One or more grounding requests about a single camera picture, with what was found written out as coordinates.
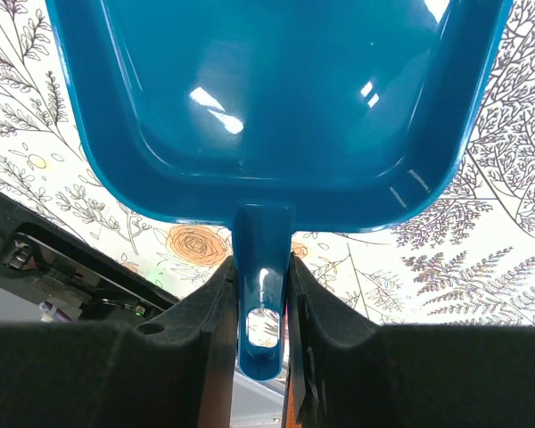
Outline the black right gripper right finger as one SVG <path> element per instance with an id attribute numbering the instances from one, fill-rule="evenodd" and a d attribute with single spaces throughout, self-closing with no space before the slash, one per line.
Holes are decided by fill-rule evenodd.
<path id="1" fill-rule="evenodd" d="M 378 325 L 298 258 L 287 427 L 535 427 L 535 327 Z"/>

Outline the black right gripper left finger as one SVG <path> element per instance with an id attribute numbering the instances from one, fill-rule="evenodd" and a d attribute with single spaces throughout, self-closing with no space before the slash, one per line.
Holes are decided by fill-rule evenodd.
<path id="1" fill-rule="evenodd" d="M 0 427 L 227 427 L 235 264 L 139 326 L 0 323 Z"/>

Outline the blue plastic dustpan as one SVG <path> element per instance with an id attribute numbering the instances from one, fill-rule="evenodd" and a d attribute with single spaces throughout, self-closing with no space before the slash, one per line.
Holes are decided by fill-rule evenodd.
<path id="1" fill-rule="evenodd" d="M 79 137 L 103 186 L 159 221 L 232 234 L 238 359 L 280 345 L 292 235 L 428 209 L 457 173 L 508 1 L 50 1 Z"/>

